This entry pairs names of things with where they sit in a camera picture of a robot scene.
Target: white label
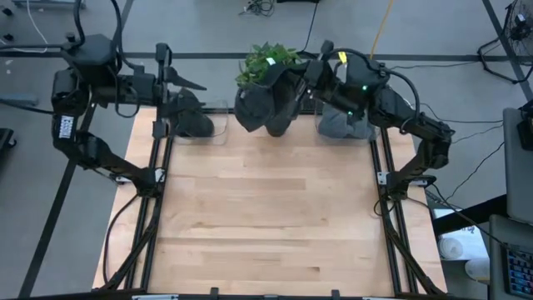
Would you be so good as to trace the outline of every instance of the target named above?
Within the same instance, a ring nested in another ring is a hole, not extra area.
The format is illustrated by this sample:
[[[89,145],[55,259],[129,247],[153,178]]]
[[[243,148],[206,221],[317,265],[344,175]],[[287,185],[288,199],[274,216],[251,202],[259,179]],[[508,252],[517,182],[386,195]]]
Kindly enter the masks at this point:
[[[72,127],[74,126],[74,117],[61,116],[59,126],[59,138],[70,138],[72,136]]]

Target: wooden table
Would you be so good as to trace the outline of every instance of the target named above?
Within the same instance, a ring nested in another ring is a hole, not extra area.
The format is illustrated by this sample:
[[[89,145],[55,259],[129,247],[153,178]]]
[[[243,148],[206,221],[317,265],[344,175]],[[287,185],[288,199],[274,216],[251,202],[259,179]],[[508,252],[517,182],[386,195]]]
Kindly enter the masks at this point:
[[[154,118],[144,109],[134,123],[126,159],[138,166],[148,164]],[[372,212],[378,194],[370,147],[325,141],[312,116],[279,138],[248,133],[233,116],[227,130],[224,145],[174,145],[149,292],[392,296],[383,226]],[[415,154],[413,142],[397,129],[390,140],[398,169]],[[118,189],[112,216],[134,193],[131,185]],[[426,202],[421,188],[409,194]],[[109,275],[131,249],[139,204],[112,231]],[[403,208],[413,256],[446,290],[427,208]],[[101,259],[94,287],[102,285]]]

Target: yellow label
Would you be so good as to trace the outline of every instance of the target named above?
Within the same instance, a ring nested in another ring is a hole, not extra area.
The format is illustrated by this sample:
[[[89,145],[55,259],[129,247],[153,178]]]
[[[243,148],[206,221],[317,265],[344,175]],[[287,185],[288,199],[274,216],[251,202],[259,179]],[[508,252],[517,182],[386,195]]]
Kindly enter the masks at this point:
[[[342,63],[348,63],[348,57],[346,56],[346,52],[339,52],[339,59]]]

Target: gray concrete floor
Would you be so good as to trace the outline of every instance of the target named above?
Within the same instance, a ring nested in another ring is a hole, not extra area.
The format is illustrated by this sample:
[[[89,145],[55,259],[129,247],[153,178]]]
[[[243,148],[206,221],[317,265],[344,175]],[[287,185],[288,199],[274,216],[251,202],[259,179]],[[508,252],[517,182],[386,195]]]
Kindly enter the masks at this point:
[[[505,16],[510,0],[491,0],[498,17]],[[302,48],[313,5],[286,3],[272,18],[238,17],[246,0],[135,0],[124,29],[126,52],[153,52],[155,43],[169,43],[175,53],[246,52],[253,43],[284,43]],[[0,0],[0,4],[10,3]],[[126,0],[120,1],[121,7]],[[323,0],[311,35],[310,52],[317,52],[324,39],[337,46],[369,52],[387,0]],[[115,19],[109,1],[87,2],[82,12],[86,33],[111,37]],[[0,32],[12,32],[20,43],[39,43],[25,9],[16,16],[0,16]],[[64,33],[74,31],[70,10],[33,10],[36,23],[50,43],[59,43]],[[377,52],[382,54],[475,54],[484,42],[496,36],[481,0],[403,0],[395,4]],[[504,54],[501,48],[492,54]],[[142,61],[150,71],[152,60]],[[435,64],[434,62],[388,61],[388,66]],[[236,91],[233,78],[238,61],[231,59],[175,60],[178,72],[209,88],[198,92],[205,102],[227,100]],[[512,75],[508,62],[494,62],[494,68]],[[50,108],[52,76],[65,68],[58,58],[0,57],[0,91],[34,93],[40,108]],[[503,108],[521,106],[525,97],[514,86],[483,72],[479,63],[447,68],[401,70],[417,86],[422,102],[430,104],[440,117],[458,120],[501,119]],[[391,85],[411,99],[407,86],[396,80]],[[42,227],[54,199],[66,158],[52,148],[50,120],[46,116],[9,107],[0,110],[0,127],[13,128],[18,145],[0,171],[0,298],[16,297],[37,246]],[[456,136],[482,131],[491,125],[453,124]],[[132,120],[111,109],[98,109],[91,132],[105,139],[113,151],[123,155]],[[445,195],[463,180],[502,141],[502,131],[474,137],[451,149],[448,167],[431,172]],[[503,151],[497,153],[451,199],[468,207],[505,192]],[[33,295],[88,291],[100,256],[116,187],[92,172],[77,170],[53,234]],[[486,297],[486,288],[471,281],[462,264],[445,264],[451,292],[474,298]]]

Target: green plant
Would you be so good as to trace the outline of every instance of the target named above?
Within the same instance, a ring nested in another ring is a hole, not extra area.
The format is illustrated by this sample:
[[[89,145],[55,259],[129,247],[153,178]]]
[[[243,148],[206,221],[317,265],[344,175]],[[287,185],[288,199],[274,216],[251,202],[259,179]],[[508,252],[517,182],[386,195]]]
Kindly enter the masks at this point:
[[[270,63],[267,58],[271,58],[276,63],[281,63],[286,66],[291,66],[300,61],[300,57],[296,54],[296,49],[286,49],[280,44],[271,46],[265,43],[262,47],[253,45],[253,52],[247,55],[244,61],[245,69],[239,63],[241,74],[237,76],[237,85],[245,88],[251,83],[257,83],[265,76]]]

